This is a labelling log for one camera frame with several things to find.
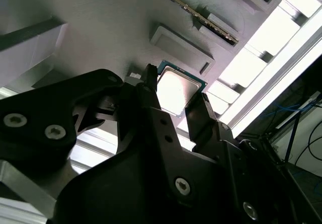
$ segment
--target cable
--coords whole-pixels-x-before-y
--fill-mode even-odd
[[[267,144],[264,142],[264,139],[260,139],[260,143],[262,145],[263,150],[266,152],[266,154],[268,155],[269,159],[276,164],[277,166],[284,166],[285,162],[281,161],[279,158],[275,158],[274,159],[274,149],[272,148],[272,146],[267,146]]]
[[[268,126],[267,126],[267,127],[266,127],[266,129],[265,129],[265,131],[263,131],[263,133],[262,133],[261,135],[264,135],[264,134],[267,132],[267,130],[270,128],[270,126],[273,124],[273,122],[274,122],[274,120],[275,120],[275,117],[276,117],[276,114],[277,114],[277,109],[276,109],[276,111],[275,111],[275,113],[274,113],[274,116],[273,116],[273,118],[272,118],[271,122],[268,124]]]
[[[293,106],[289,106],[289,107],[287,107],[287,108],[290,108],[290,107],[297,107],[297,106],[299,106],[300,104],[296,104],[296,105],[293,105]],[[267,116],[270,116],[270,115],[273,115],[275,112],[271,112],[271,113],[268,113],[268,114],[266,114],[266,115],[264,115],[264,116],[262,116],[262,117],[267,117]]]
[[[306,111],[307,109],[309,109],[310,107],[312,107],[311,104],[308,104],[306,107],[303,107],[301,109],[290,109],[290,108],[287,108],[287,107],[282,107],[280,105],[277,105],[277,107],[285,110],[285,111],[291,111],[291,112],[297,112],[297,111]]]
[[[316,141],[318,141],[319,139],[321,139],[322,138],[322,136],[321,137],[318,137],[316,140],[314,140],[313,142],[310,142],[309,143],[309,145],[308,146],[306,146],[304,149],[303,149],[303,151],[300,153],[300,155],[297,157],[297,159],[296,159],[296,161],[295,161],[295,166],[296,166],[296,164],[297,164],[297,162],[298,162],[298,160],[300,159],[300,157],[302,156],[302,154],[305,152],[305,150],[307,150],[313,143],[315,143]]]
[[[308,150],[310,151],[310,154],[311,154],[315,159],[320,160],[320,161],[322,161],[322,159],[321,159],[321,158],[319,158],[319,157],[317,157],[317,156],[315,156],[315,155],[312,153],[312,150],[311,150],[311,148],[310,148],[310,142],[311,142],[311,137],[312,137],[312,135],[313,135],[314,131],[315,131],[315,130],[317,129],[317,127],[319,127],[321,124],[322,124],[322,121],[321,121],[321,122],[319,122],[319,123],[314,127],[314,129],[312,130],[312,132],[311,132],[311,134],[310,134],[310,137],[308,138],[308,142],[307,142],[307,146],[308,146]]]

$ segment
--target screw hole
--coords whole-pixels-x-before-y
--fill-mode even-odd
[[[240,157],[240,155],[238,154],[234,154],[235,155],[235,158],[238,159],[238,160],[241,160],[242,158]]]
[[[183,190],[186,190],[187,189],[187,186],[185,183],[182,183],[182,182],[179,182],[179,187]]]
[[[57,128],[57,127],[54,127],[50,130],[50,133],[53,133],[53,134],[56,134],[56,135],[59,135],[61,134],[61,131]]]
[[[170,136],[165,136],[165,139],[166,139],[166,141],[168,141],[168,142],[173,142],[173,140],[172,140],[172,138],[170,137]]]
[[[161,119],[160,122],[163,124],[163,125],[166,125],[167,124],[167,121]]]
[[[20,117],[11,117],[10,122],[12,123],[21,123],[21,118]]]

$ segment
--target processor chip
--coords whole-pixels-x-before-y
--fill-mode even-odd
[[[157,97],[161,108],[181,117],[186,105],[206,83],[179,67],[163,61],[158,68]]]

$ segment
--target blue cable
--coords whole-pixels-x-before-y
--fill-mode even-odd
[[[288,108],[288,107],[282,107],[282,106],[280,106],[280,105],[277,105],[277,107],[279,107],[279,108],[281,108],[281,109],[283,109],[283,110],[285,110],[285,111],[297,112],[297,111],[305,111],[305,110],[309,109],[310,107],[312,107],[312,104],[309,104],[309,105],[307,105],[306,107],[303,107],[303,108],[301,108],[301,109],[290,109],[290,108]]]
[[[289,106],[289,107],[297,107],[297,106],[299,106],[300,104],[296,104],[296,105],[293,105],[293,106]],[[264,116],[262,116],[262,117],[267,117],[267,116],[270,116],[270,115],[273,115],[273,114],[275,114],[275,112],[271,112],[271,113],[268,113],[268,114],[266,114],[266,115],[264,115]]]

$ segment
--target black plastic part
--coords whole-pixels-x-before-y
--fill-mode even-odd
[[[150,159],[150,164],[159,173],[158,178],[153,180],[162,183],[159,191],[182,205],[192,206],[195,188],[185,167],[182,148],[170,115],[161,110],[155,90],[146,84],[139,83],[134,88],[127,86],[127,89],[131,98],[126,102],[120,100],[118,116],[120,120],[130,121],[119,122],[118,153],[137,145],[139,138],[140,144],[144,145],[146,158]],[[188,181],[191,194],[184,196],[175,188],[175,179],[178,177]]]
[[[76,177],[62,191],[53,224],[70,223],[227,223],[221,170],[210,159],[183,152],[198,198],[182,206],[163,192],[156,160],[146,158],[142,139],[126,151]]]
[[[148,64],[141,76],[141,80],[143,80],[149,88],[157,91],[157,67]]]
[[[278,223],[321,223],[319,215],[284,165],[277,166],[253,142],[242,141],[239,147],[248,158],[248,166],[252,166],[249,171],[255,183],[254,192],[267,218],[275,216]]]
[[[193,151],[208,156],[218,162],[225,172],[230,189],[227,198],[232,203],[237,219],[247,221],[243,203],[248,202],[258,209],[257,200],[252,192],[252,180],[248,172],[246,157],[236,147],[229,127],[216,120],[208,97],[197,94],[186,108],[190,140],[196,143]]]
[[[117,94],[122,85],[117,75],[101,69],[1,100],[1,119],[20,113],[27,124],[13,128],[0,121],[0,159],[34,170],[61,166],[76,136],[104,122],[89,114],[91,106],[105,95]],[[45,129],[53,124],[62,126],[66,136],[48,139]]]

